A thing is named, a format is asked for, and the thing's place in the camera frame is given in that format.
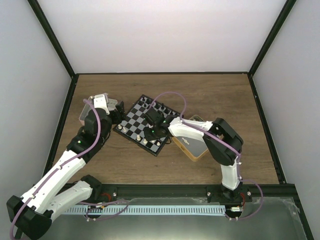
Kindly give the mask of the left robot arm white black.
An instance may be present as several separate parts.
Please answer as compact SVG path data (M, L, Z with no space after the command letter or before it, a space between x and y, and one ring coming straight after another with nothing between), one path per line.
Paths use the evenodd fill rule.
M97 98L85 99L84 103L90 107L84 125L57 163L30 190L7 201L11 239L15 238L14 228L18 228L31 240L38 240L67 209L80 202L93 205L101 198L102 183L91 175L82 177L65 191L62 188L103 148L112 126L125 119L124 103L119 102L113 108Z

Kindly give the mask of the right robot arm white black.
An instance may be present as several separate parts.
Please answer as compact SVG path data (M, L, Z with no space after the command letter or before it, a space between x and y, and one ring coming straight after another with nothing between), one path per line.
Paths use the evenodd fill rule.
M172 114L164 116L153 108L147 110L144 119L149 124L143 130L147 141L163 137L181 137L206 145L213 159L221 167L221 195L229 202L240 196L240 159L244 141L224 119L186 120Z

